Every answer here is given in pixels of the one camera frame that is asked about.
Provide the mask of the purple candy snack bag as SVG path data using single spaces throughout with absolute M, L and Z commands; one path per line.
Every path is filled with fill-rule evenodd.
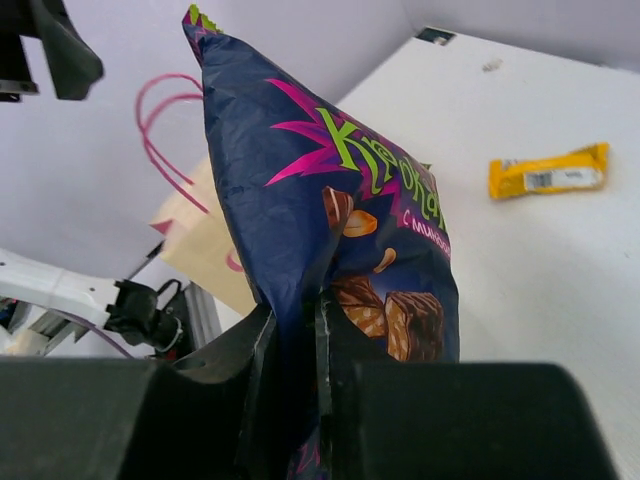
M 458 289 L 436 180 L 403 148 L 191 6 L 216 192 L 277 322 L 281 479 L 320 479 L 312 316 L 324 291 L 401 362 L 459 358 Z

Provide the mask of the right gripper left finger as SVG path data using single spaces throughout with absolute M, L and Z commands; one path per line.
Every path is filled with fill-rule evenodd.
M 189 380 L 181 446 L 193 479 L 276 477 L 276 323 L 257 306 L 173 368 Z

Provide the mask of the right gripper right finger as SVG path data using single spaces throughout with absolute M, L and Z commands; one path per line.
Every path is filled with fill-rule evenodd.
M 442 366 L 400 363 L 323 293 L 315 313 L 321 464 L 331 479 L 433 479 Z

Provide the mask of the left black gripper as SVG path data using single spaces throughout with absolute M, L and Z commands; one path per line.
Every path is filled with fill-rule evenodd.
M 85 100 L 104 76 L 99 56 L 80 37 L 63 1 L 1 0 L 1 101 L 19 103 L 37 95 L 23 37 L 41 40 L 55 93 L 60 100 Z

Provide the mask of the yellow snack bar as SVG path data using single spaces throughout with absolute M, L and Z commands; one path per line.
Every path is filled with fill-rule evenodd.
M 597 190 L 605 184 L 610 145 L 592 144 L 539 160 L 493 160 L 488 192 L 494 200 Z

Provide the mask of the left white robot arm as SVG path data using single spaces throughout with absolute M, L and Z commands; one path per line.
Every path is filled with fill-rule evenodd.
M 98 55 L 73 26 L 61 1 L 1 4 L 1 99 L 18 103 L 36 95 L 22 40 L 41 41 L 55 93 L 82 101 L 102 79 Z M 45 356 L 69 335 L 92 331 L 109 344 L 112 333 L 129 344 L 147 344 L 161 359 L 177 358 L 189 345 L 183 285 L 167 280 L 159 289 L 130 279 L 82 275 L 1 252 L 1 352 Z

